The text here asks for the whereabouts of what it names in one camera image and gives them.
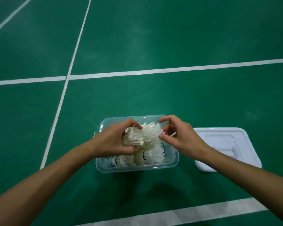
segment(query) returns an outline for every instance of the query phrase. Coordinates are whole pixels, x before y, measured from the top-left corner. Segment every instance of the white court line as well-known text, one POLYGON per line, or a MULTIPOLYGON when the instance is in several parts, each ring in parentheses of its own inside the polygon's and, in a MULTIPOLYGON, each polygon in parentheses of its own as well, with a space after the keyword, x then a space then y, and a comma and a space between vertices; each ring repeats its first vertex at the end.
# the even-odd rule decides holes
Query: white court line
POLYGON ((180 71, 191 71, 191 70, 209 70, 209 69, 246 67, 246 66, 264 65, 264 64, 276 64, 276 63, 283 63, 283 59, 262 60, 262 61, 253 61, 253 62, 244 62, 244 63, 217 64, 217 65, 207 65, 207 66, 194 66, 194 67, 176 67, 176 68, 154 69, 154 70, 81 74, 81 75, 72 75, 70 76, 70 79, 74 80, 74 79, 89 79, 89 78, 105 78, 105 77, 115 77, 115 76, 157 74, 157 73, 180 72, 180 71))
POLYGON ((173 226, 229 216, 237 216, 247 213, 255 213, 264 210, 268 209, 259 201, 251 197, 240 200, 201 205, 184 209, 175 209, 170 211, 132 216, 115 220, 80 224, 77 226, 173 226))
MULTIPOLYGON (((209 69, 230 68, 230 67, 247 67, 247 66, 276 64, 276 63, 283 63, 283 59, 272 59, 272 60, 262 60, 262 61, 254 61, 254 62, 218 64, 218 65, 207 65, 207 66, 194 66, 194 67, 176 67, 176 68, 165 68, 165 69, 154 69, 154 70, 138 70, 138 71, 70 75, 69 80, 105 78, 105 77, 114 77, 114 76, 130 76, 130 75, 142 75, 142 74, 156 74, 156 73, 169 73, 169 72, 192 71, 192 70, 209 70, 209 69)), ((0 85, 30 83, 30 82, 34 83, 34 82, 60 81, 60 80, 65 80, 65 79, 66 79, 66 76, 43 77, 43 78, 32 78, 32 79, 14 79, 14 80, 0 81, 0 85)))
POLYGON ((88 7, 87 7, 87 10, 86 10, 86 14, 85 14, 83 24, 82 24, 82 27, 81 27, 81 31, 80 31, 80 34, 79 34, 79 38, 77 40, 77 45, 75 46, 75 51, 74 51, 73 56, 72 56, 70 67, 69 67, 69 70, 68 70, 68 73, 67 73, 67 76, 66 76, 66 80, 65 80, 64 89, 63 89, 62 96, 61 96, 61 99, 60 99, 60 103, 59 103, 59 106, 58 106, 58 109, 57 109, 57 113, 55 115, 53 127, 51 128, 51 131, 50 131, 50 134, 49 134, 49 138, 48 138, 48 142, 47 142, 46 149, 45 149, 45 152, 44 152, 44 156, 43 156, 43 159, 42 159, 42 163, 41 163, 41 166, 40 166, 40 170, 45 167, 45 163, 46 163, 46 159, 47 159, 47 156, 48 156, 51 141, 53 140, 53 133, 55 132, 55 127, 57 125, 58 118, 59 118, 59 115, 60 115, 60 111, 61 111, 61 108, 62 108, 66 88, 67 88, 68 81, 69 81, 69 76, 71 74, 73 62, 75 61, 75 55, 76 55, 78 47, 79 47, 79 43, 80 43, 80 39, 81 39, 81 36, 82 36, 83 28, 84 28, 84 25, 85 25, 85 21, 86 21, 86 18, 87 18, 87 14, 88 14, 88 11, 89 11, 90 3, 91 3, 91 0, 89 0, 88 7))
POLYGON ((10 84, 20 84, 20 83, 38 83, 38 82, 50 82, 50 81, 63 81, 65 79, 66 79, 66 76, 3 80, 3 81, 0 81, 0 85, 10 85, 10 84))
POLYGON ((8 16, 1 24, 0 29, 6 25, 24 6, 26 6, 31 0, 26 0, 22 5, 20 5, 11 15, 8 16))

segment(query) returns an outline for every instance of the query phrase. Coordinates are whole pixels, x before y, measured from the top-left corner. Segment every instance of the right hand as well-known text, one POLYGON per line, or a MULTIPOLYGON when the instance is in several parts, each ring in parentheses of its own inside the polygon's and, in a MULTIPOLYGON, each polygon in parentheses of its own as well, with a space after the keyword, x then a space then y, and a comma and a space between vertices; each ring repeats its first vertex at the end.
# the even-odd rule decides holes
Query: right hand
POLYGON ((168 123, 162 128, 166 134, 161 134, 158 137, 172 145, 185 156, 201 161, 211 147, 197 135, 189 123, 183 122, 174 115, 162 117, 158 120, 159 123, 166 121, 168 123), (170 137, 169 135, 174 132, 177 132, 177 134, 170 137))

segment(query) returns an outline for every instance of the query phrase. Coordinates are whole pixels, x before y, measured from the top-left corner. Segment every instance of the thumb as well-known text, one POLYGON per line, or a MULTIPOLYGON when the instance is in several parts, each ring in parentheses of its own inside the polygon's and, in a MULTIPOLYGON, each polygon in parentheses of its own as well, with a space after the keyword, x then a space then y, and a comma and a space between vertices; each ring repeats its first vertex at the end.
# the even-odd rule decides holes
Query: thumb
POLYGON ((173 147, 175 147, 176 143, 177 143, 177 139, 174 138, 174 137, 170 137, 166 134, 160 134, 159 136, 159 139, 165 141, 166 143, 172 145, 173 147))
POLYGON ((120 146, 119 148, 120 155, 131 156, 133 155, 133 152, 134 152, 134 145, 129 146, 129 147, 120 146))

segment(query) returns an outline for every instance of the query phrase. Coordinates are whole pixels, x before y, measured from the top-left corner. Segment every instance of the white plastic lid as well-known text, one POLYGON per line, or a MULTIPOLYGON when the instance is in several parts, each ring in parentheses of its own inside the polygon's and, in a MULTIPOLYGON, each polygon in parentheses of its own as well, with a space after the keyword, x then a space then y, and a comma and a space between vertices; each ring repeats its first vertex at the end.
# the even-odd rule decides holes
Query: white plastic lid
MULTIPOLYGON (((212 148, 217 151, 262 168, 262 163, 242 128, 194 128, 197 134, 212 148)), ((204 172, 216 172, 208 165, 195 160, 198 169, 204 172)))

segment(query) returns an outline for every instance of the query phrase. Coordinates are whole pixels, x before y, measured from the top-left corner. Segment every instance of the forearm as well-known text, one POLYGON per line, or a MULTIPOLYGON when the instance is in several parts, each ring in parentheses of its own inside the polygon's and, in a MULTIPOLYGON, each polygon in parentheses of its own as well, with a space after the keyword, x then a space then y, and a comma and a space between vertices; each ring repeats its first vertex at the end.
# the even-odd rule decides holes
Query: forearm
POLYGON ((247 191, 283 220, 283 177, 206 149, 203 162, 247 191))
POLYGON ((78 146, 0 196, 0 225, 30 225, 60 187, 92 159, 78 146))

